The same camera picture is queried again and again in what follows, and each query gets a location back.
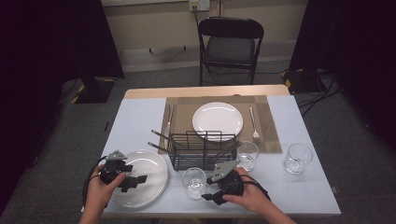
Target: fork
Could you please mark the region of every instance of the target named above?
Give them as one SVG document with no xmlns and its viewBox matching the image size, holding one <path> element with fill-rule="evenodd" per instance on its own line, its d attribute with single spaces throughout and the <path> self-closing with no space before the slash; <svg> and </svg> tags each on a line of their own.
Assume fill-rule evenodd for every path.
<svg viewBox="0 0 396 224">
<path fill-rule="evenodd" d="M 253 122 L 253 128 L 254 128 L 253 141 L 260 142 L 260 135 L 257 133 L 257 130 L 256 130 L 256 122 L 254 121 L 254 114 L 253 114 L 252 107 L 250 108 L 250 116 L 251 116 L 251 121 Z"/>
</svg>

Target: white plate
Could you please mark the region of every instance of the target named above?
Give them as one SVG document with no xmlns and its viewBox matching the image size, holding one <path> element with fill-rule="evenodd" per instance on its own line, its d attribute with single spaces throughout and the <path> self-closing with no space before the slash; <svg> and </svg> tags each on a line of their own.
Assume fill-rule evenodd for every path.
<svg viewBox="0 0 396 224">
<path fill-rule="evenodd" d="M 232 105 L 213 102 L 202 105 L 192 117 L 192 126 L 198 133 L 202 131 L 221 131 L 223 134 L 239 134 L 244 121 L 241 113 Z M 208 140 L 219 142 L 219 136 L 208 136 Z M 223 136 L 222 141 L 230 140 L 230 136 Z"/>
<path fill-rule="evenodd" d="M 133 165 L 130 176 L 147 175 L 146 183 L 138 184 L 136 189 L 130 188 L 121 192 L 120 188 L 113 191 L 113 199 L 122 206 L 141 207 L 156 200 L 168 182 L 166 162 L 158 153 L 150 150 L 138 150 L 126 155 L 127 165 Z"/>
</svg>

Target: electrical outlet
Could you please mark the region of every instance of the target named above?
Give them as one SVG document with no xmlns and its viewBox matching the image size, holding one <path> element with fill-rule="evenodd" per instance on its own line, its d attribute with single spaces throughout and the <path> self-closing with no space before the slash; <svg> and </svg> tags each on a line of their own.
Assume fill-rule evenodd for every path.
<svg viewBox="0 0 396 224">
<path fill-rule="evenodd" d="M 189 0 L 190 11 L 208 11 L 210 9 L 210 0 Z"/>
</svg>

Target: gray carpet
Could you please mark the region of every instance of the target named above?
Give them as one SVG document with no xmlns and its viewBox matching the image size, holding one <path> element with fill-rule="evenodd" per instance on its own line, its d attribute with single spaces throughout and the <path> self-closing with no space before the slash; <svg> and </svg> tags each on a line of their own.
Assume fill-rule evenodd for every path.
<svg viewBox="0 0 396 224">
<path fill-rule="evenodd" d="M 282 83 L 289 61 L 260 63 L 255 84 Z M 71 105 L 81 83 L 64 84 L 59 121 L 39 155 L 25 171 L 0 223 L 77 223 L 79 195 L 92 164 L 101 156 L 120 101 L 128 89 L 199 85 L 199 68 L 126 74 L 106 104 Z M 223 84 L 248 84 L 248 76 L 217 75 Z M 323 77 L 329 85 L 331 78 Z M 315 94 L 298 94 L 301 105 Z M 295 218 L 299 223 L 396 223 L 396 149 L 370 133 L 359 109 L 337 92 L 315 104 L 304 121 L 343 213 L 339 217 Z M 150 219 L 108 219 L 103 223 L 150 223 Z"/>
</svg>

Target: glass cup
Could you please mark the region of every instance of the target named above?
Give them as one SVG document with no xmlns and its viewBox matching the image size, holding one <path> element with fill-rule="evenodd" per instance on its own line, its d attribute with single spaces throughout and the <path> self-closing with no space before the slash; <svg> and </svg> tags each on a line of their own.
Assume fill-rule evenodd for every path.
<svg viewBox="0 0 396 224">
<path fill-rule="evenodd" d="M 313 158 L 314 155 L 308 146 L 296 143 L 289 147 L 289 151 L 283 165 L 290 173 L 299 175 Z"/>
<path fill-rule="evenodd" d="M 192 199 L 199 199 L 206 192 L 206 174 L 200 168 L 188 169 L 181 177 L 181 181 Z"/>
<path fill-rule="evenodd" d="M 246 171 L 253 169 L 256 159 L 259 157 L 260 150 L 256 144 L 252 142 L 242 142 L 242 145 L 236 149 L 236 159 L 239 161 L 239 167 L 243 167 Z"/>
</svg>

